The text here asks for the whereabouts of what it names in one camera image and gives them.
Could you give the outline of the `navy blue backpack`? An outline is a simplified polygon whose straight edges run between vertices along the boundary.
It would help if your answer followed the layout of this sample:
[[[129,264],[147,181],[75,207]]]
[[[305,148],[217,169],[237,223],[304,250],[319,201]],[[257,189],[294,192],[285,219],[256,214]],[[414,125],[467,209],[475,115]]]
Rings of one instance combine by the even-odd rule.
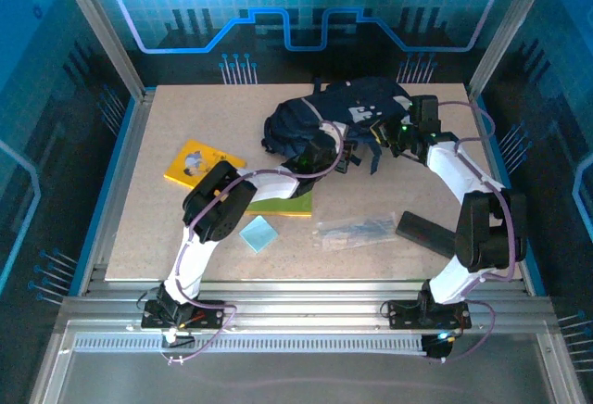
[[[261,145],[268,153],[293,158],[303,153],[322,121],[342,123],[346,143],[371,149],[371,173],[376,173],[382,146],[371,127],[377,121],[403,120],[410,104],[410,95],[385,77],[343,80],[325,88],[316,82],[312,94],[283,101],[265,119]]]

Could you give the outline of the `green notebook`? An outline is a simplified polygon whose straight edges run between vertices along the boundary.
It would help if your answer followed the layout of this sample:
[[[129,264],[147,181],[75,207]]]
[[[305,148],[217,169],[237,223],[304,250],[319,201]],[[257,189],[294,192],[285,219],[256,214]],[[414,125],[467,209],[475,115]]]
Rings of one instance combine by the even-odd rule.
[[[312,216],[313,195],[306,194],[289,199],[272,198],[253,202],[247,208],[246,215],[304,217]]]

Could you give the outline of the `clear plastic bag of pens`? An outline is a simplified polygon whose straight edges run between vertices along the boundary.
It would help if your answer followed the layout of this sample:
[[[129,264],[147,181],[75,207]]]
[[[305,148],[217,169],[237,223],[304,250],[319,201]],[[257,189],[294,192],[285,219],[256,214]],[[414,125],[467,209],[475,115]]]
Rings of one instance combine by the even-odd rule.
[[[373,246],[396,238],[394,212],[318,222],[313,245],[323,251],[340,251]]]

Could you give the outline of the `light blue sticky note pad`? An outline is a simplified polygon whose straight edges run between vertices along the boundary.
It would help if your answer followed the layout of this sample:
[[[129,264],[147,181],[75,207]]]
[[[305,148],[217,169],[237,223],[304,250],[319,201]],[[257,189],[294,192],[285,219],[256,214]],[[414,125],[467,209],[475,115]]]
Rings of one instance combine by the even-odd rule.
[[[278,233],[262,216],[257,216],[239,235],[255,253],[259,253],[277,238]]]

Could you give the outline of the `black pencil case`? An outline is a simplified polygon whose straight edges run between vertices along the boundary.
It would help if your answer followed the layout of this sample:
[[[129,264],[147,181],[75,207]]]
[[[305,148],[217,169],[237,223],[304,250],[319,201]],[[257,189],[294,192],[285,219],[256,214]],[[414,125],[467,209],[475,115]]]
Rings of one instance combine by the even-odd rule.
[[[404,211],[396,234],[447,259],[455,255],[455,234],[447,228]]]

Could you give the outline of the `yellow picture book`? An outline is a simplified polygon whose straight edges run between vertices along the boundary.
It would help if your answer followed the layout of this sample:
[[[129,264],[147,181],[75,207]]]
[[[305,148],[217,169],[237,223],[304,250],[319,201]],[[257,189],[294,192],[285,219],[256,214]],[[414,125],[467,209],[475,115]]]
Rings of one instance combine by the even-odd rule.
[[[183,187],[193,189],[216,164],[228,161],[242,169],[246,161],[196,140],[188,140],[167,170],[164,178]]]

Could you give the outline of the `black electronics box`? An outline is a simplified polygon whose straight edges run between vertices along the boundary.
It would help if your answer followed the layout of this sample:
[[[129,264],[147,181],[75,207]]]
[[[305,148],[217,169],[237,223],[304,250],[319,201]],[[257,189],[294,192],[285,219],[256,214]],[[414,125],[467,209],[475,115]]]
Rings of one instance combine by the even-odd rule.
[[[457,336],[447,332],[423,335],[421,337],[423,352],[428,359],[446,359],[450,355],[456,339]]]

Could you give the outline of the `aluminium side rail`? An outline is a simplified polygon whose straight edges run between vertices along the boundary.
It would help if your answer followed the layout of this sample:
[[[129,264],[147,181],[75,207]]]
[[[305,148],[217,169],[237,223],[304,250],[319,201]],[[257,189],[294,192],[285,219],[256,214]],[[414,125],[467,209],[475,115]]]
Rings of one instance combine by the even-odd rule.
[[[127,107],[70,284],[72,297],[86,294],[95,266],[111,257],[155,93],[150,87]]]
[[[488,135],[482,145],[492,177],[508,188],[514,187],[499,150],[496,127],[491,125],[491,121],[487,119],[484,113],[474,113],[473,116],[480,135],[484,137]],[[530,240],[527,240],[526,255],[520,263],[520,271],[525,288],[531,296],[545,297],[547,295]]]

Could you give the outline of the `aluminium frame post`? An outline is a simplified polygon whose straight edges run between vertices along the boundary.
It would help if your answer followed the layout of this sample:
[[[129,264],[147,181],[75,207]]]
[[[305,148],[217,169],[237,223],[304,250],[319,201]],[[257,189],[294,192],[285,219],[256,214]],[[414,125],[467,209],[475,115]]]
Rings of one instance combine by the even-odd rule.
[[[468,99],[476,102],[478,96],[486,88],[488,81],[496,70],[499,62],[506,53],[517,31],[536,0],[511,0],[501,23],[498,25],[492,41],[489,43],[483,57],[469,81]]]
[[[96,39],[107,53],[135,102],[148,103],[154,91],[147,90],[99,0],[75,0]]]

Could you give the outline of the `aluminium front rail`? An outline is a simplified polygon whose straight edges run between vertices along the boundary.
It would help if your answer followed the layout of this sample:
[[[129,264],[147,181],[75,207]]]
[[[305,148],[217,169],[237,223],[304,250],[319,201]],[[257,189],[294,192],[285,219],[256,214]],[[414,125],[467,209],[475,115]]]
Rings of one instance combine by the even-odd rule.
[[[87,295],[64,298],[58,320],[137,329],[137,299],[150,286],[93,281]],[[413,281],[204,282],[199,296],[236,306],[230,328],[237,333],[384,334],[388,323],[380,306],[387,300],[414,300],[421,287]],[[529,295],[521,281],[480,284],[469,300],[474,335],[490,323],[497,334],[543,334],[559,328],[551,300]]]

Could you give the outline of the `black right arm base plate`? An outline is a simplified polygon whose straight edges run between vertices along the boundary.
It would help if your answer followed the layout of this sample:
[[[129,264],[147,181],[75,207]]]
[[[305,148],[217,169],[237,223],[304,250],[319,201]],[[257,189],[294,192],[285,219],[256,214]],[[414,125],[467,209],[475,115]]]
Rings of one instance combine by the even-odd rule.
[[[388,300],[382,304],[381,313],[391,330],[456,330],[473,326],[465,302],[423,305],[414,300]]]

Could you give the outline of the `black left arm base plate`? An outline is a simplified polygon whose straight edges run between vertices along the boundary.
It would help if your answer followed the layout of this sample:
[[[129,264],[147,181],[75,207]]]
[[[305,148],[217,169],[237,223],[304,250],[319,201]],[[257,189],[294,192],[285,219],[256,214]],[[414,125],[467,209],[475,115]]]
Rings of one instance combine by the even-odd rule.
[[[141,327],[143,329],[175,327],[179,330],[220,329],[225,303],[221,300],[207,300],[205,304],[206,308],[184,304],[182,310],[172,318],[155,299],[148,300],[145,303]]]

